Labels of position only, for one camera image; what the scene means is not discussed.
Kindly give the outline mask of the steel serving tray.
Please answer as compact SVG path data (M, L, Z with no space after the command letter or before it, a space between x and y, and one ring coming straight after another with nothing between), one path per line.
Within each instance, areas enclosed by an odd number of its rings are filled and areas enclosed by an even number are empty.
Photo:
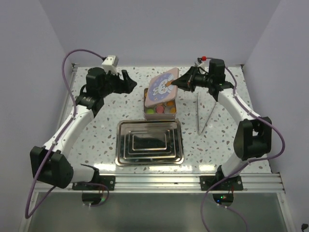
M117 165L174 165L181 164L183 160L179 120L123 120L118 123Z

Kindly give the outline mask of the metal tongs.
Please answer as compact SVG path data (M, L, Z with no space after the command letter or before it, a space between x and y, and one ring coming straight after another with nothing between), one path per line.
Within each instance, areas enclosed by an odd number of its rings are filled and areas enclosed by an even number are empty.
M208 127L211 127L211 117L216 104L217 102L207 91L197 93L197 134L199 136L203 135Z

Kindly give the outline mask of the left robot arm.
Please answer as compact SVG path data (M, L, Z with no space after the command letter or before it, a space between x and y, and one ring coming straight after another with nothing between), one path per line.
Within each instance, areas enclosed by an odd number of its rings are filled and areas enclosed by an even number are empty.
M68 155L84 128L103 107L104 98L112 93L130 94L136 85L127 70L112 74L99 67L89 69L86 84L73 100L72 111L65 122L43 146L34 146L30 151L34 180L62 189L71 183L97 189L100 184L98 169L86 164L73 166Z

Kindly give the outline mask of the silver tin lid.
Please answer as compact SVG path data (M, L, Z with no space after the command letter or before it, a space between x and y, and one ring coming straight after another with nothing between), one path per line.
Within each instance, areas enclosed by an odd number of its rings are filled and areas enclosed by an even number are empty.
M144 106L149 108L161 103L175 100L178 87L173 85L172 82L178 78L178 68L172 68L152 78L149 82Z

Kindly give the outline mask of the cookie tin with paper cups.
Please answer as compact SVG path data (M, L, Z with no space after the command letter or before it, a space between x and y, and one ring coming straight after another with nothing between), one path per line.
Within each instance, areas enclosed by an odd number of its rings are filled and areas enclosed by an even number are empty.
M144 89L143 113L146 120L175 119L177 114L176 96L177 91L159 93L151 89L148 97L148 88Z

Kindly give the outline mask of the pink round cookie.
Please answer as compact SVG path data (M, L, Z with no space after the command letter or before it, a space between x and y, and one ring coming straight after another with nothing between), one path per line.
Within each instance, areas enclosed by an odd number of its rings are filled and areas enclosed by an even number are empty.
M163 105L158 105L155 110L157 114L163 114L165 111L165 108Z

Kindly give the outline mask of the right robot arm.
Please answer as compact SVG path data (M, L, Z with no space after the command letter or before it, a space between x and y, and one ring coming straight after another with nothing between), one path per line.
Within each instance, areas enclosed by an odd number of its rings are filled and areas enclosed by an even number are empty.
M247 165L266 160L264 155L271 151L272 121L269 117L260 117L238 96L237 83L225 79L230 70L222 59L210 59L207 71L203 70L203 64L202 61L200 65L190 67L184 75L172 81L172 85L190 92L194 92L196 87L207 88L238 127L233 142L234 152L218 167L209 187L224 190L232 185L232 179L239 176Z

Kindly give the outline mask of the aluminium front rail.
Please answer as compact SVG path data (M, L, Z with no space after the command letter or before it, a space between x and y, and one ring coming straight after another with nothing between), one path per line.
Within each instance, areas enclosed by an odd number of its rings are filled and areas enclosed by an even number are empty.
M115 193L201 193L200 174L114 174ZM284 193L279 174L243 174L244 190L229 193Z

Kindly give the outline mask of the left black mounting bracket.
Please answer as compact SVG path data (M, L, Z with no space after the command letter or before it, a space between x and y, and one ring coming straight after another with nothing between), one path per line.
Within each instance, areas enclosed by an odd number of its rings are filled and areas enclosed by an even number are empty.
M72 184L73 190L109 190L114 191L116 178L114 175L98 175L90 182L78 182Z

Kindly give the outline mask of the green round cookie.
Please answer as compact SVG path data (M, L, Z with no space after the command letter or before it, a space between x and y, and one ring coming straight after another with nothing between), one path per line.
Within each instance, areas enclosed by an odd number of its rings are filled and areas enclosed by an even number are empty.
M154 109L147 109L146 110L146 114L154 114L154 113L155 113Z

